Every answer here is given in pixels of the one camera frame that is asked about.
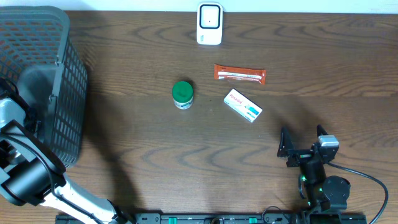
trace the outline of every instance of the green bottle cap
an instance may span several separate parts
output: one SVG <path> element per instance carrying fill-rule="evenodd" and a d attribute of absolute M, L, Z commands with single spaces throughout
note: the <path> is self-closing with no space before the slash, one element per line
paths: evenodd
<path fill-rule="evenodd" d="M 193 88 L 187 82 L 178 82 L 173 86 L 173 99 L 179 103 L 186 103 L 193 97 Z"/>

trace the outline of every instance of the wood grain surface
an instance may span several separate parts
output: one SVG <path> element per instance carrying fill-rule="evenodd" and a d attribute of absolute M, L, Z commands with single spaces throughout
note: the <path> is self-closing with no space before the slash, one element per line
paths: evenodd
<path fill-rule="evenodd" d="M 340 140 L 334 162 L 389 188 L 378 223 L 398 220 L 398 16 L 225 13 L 221 45 L 196 43 L 196 14 L 68 12 L 70 37 L 90 76 L 78 164 L 68 175 L 129 211 L 261 212 L 305 206 L 298 168 L 276 157 L 286 125 L 298 147 L 316 125 Z M 215 63 L 265 68 L 267 83 L 213 79 Z M 175 82 L 194 104 L 178 110 Z M 250 123 L 223 103 L 235 88 L 263 112 Z M 351 182 L 349 212 L 368 221 L 384 192 Z M 52 208 L 0 198 L 1 223 L 53 223 Z"/>

